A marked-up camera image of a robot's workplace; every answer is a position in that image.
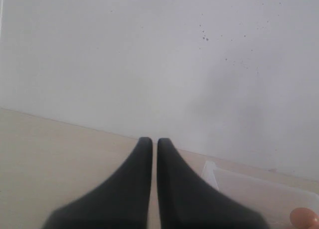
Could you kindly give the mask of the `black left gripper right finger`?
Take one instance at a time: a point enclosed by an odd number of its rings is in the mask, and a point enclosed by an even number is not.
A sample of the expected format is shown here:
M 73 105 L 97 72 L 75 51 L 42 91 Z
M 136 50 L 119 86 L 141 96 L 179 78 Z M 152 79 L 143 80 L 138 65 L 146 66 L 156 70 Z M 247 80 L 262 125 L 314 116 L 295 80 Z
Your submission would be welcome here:
M 157 191 L 163 229 L 267 229 L 265 219 L 207 184 L 169 138 L 158 140 Z

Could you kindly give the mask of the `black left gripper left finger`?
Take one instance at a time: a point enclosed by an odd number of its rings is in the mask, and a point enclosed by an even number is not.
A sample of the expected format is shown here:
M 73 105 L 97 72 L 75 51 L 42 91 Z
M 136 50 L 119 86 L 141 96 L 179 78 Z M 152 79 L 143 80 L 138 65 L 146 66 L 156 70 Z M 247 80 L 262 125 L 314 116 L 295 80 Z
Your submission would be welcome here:
M 141 137 L 101 185 L 56 209 L 44 229 L 145 229 L 152 184 L 153 142 Z

